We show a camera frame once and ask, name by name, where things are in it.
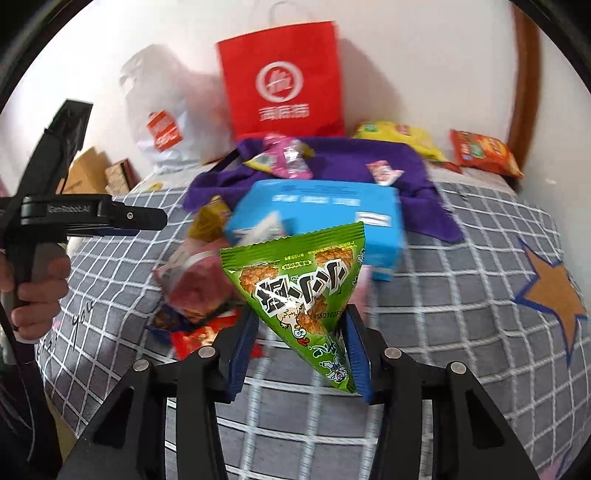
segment green snack bag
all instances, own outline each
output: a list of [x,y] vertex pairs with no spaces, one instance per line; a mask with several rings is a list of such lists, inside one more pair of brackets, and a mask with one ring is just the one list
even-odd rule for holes
[[355,392],[335,327],[365,255],[363,223],[220,251],[259,317],[336,388]]

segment blue box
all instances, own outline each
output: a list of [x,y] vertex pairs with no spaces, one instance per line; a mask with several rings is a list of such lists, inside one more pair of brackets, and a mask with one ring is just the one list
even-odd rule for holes
[[405,247],[398,190],[371,183],[328,180],[261,180],[240,201],[226,236],[238,234],[277,211],[290,235],[347,223],[365,224],[365,264],[375,280],[390,280]]

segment gray plaid bedsheet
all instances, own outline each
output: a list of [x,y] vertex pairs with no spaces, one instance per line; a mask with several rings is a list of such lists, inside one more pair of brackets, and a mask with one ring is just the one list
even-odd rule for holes
[[[589,436],[589,328],[580,322],[567,366],[556,318],[512,301],[533,275],[518,238],[549,261],[562,258],[554,222],[515,196],[459,184],[438,187],[466,242],[450,245],[409,233],[393,281],[372,286],[369,322],[389,345],[418,361],[465,362],[535,467],[541,472],[560,465],[563,471]],[[73,258],[72,291],[38,361],[47,394],[77,435],[136,359],[171,361],[170,350],[144,327],[162,301],[151,271],[182,242],[192,219],[181,208],[182,195],[129,195],[127,203],[164,208],[168,226],[135,239],[89,239]],[[217,409],[230,479],[368,478],[381,409],[329,387],[265,327],[260,337],[264,358],[251,361],[236,401]],[[170,400],[169,479],[176,478],[175,417]],[[424,419],[421,477],[429,478],[428,402]]]

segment red paper bag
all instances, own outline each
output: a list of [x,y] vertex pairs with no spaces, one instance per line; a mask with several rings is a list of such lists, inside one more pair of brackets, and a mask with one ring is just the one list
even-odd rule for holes
[[217,44],[237,139],[345,134],[336,26],[271,28]]

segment white plastic bag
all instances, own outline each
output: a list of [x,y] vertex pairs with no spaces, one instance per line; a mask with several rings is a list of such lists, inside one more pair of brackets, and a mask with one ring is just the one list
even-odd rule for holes
[[202,165],[234,148],[221,79],[192,72],[168,47],[137,52],[120,83],[134,140],[156,172]]

